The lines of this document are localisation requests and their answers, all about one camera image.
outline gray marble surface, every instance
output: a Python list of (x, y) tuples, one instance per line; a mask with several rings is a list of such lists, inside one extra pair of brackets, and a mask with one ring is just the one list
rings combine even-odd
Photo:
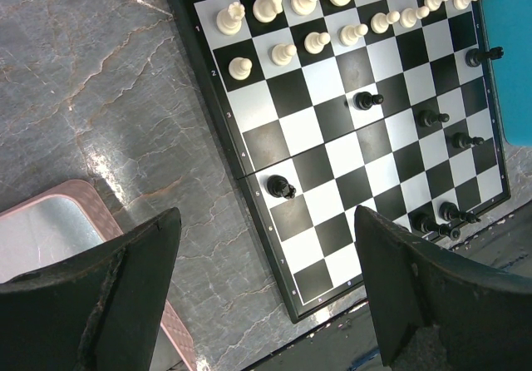
[[(364, 295), (290, 322), (165, 0), (0, 0), (0, 103), (0, 210), (72, 178), (123, 230), (180, 208), (169, 299), (198, 369), (241, 369)], [(486, 222), (532, 196), (532, 151), (505, 154), (513, 196)]]

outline black chess piece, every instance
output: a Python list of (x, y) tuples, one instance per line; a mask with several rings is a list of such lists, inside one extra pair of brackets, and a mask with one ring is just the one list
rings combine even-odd
[(452, 228), (445, 224), (438, 224), (428, 215), (419, 215), (414, 219), (413, 227), (422, 232), (428, 234), (429, 232), (437, 232), (439, 236), (448, 236), (452, 240), (460, 239), (460, 230)]
[(270, 195), (276, 198), (293, 199), (296, 197), (296, 189), (282, 176), (269, 177), (266, 188)]
[(440, 217), (445, 221), (460, 220), (469, 224), (480, 223), (480, 219), (471, 211), (461, 211), (454, 203), (445, 202), (440, 206)]
[(465, 63), (469, 67), (478, 67), (480, 64), (491, 59), (501, 59), (505, 55), (505, 50), (502, 47), (491, 48), (488, 52), (481, 52), (478, 49), (470, 49), (465, 55)]
[(417, 122), (421, 127), (430, 127), (436, 123), (447, 123), (450, 117), (447, 113), (436, 113), (435, 111), (422, 111), (417, 117)]
[(452, 136), (451, 141), (456, 149), (464, 149), (469, 148), (470, 146), (482, 145), (484, 143), (484, 138), (480, 138), (479, 136), (471, 138), (464, 132), (457, 132)]
[(354, 98), (355, 106), (361, 111), (369, 111), (373, 105), (381, 105), (383, 102), (384, 96), (372, 95), (370, 92), (359, 92)]

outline white square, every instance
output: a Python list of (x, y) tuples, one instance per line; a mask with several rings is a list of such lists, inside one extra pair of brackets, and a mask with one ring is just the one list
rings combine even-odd
[(408, 97), (412, 105), (436, 96), (430, 63), (405, 72), (405, 80)]
[(323, 259), (322, 247), (314, 228), (281, 242), (284, 257), (292, 274)]
[(429, 170), (449, 159), (446, 136), (443, 130), (421, 138), (419, 140), (419, 146), (421, 148), (425, 170)]
[(279, 119), (290, 155), (323, 144), (322, 132), (313, 107)]
[(292, 33), (289, 28), (254, 37), (253, 43), (257, 50), (257, 56), (259, 57), (260, 66), (263, 68), (265, 78), (276, 77), (301, 68), (301, 63), (299, 63), (299, 57), (297, 54), (286, 66), (277, 66), (272, 62), (273, 47), (280, 43), (293, 44)]
[(476, 176), (473, 150), (468, 149), (450, 158), (452, 180), (455, 186), (459, 186)]
[(418, 174), (410, 180), (401, 183), (401, 190), (407, 212), (411, 212), (431, 201), (431, 190), (426, 179), (426, 173)]
[(369, 92), (372, 95), (378, 94), (377, 84), (370, 84), (369, 86), (359, 88), (356, 91), (346, 94), (347, 104), (349, 105), (349, 112), (351, 113), (352, 124), (355, 126), (355, 130), (372, 124), (377, 120), (381, 120), (384, 117), (382, 112), (382, 106), (372, 106), (369, 111), (362, 111), (358, 109), (355, 104), (355, 96), (359, 92)]
[(314, 225), (322, 224), (343, 213), (342, 198), (335, 180), (309, 190), (304, 195)]
[(304, 67), (303, 75), (313, 105), (338, 98), (345, 93), (334, 57)]
[(367, 46), (367, 55), (372, 64), (375, 82), (402, 73), (401, 58), (394, 37)]
[(335, 288), (362, 273), (357, 249), (354, 244), (341, 248), (332, 255), (327, 256), (325, 264), (331, 276), (332, 286)]
[(364, 166), (357, 133), (352, 132), (325, 144), (334, 178)]
[(278, 119), (266, 81), (228, 92), (227, 97), (240, 132)]
[(451, 55), (455, 51), (447, 19), (423, 27), (423, 35), (430, 62)]
[(399, 185), (396, 161), (392, 153), (368, 163), (366, 165), (366, 173), (373, 196)]
[(390, 116), (384, 121), (390, 137), (392, 150), (397, 151), (417, 141), (416, 121), (412, 109)]

